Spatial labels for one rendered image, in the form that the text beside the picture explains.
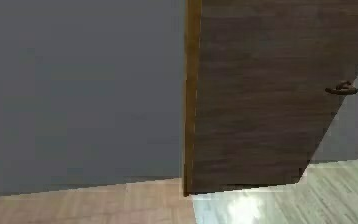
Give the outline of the dark brown wooden door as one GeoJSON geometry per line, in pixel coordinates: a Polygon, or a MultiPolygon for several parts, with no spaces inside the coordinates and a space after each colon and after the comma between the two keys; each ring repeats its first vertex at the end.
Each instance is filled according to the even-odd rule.
{"type": "Polygon", "coordinates": [[[358,89],[358,0],[185,0],[183,193],[294,184],[358,89]]]}

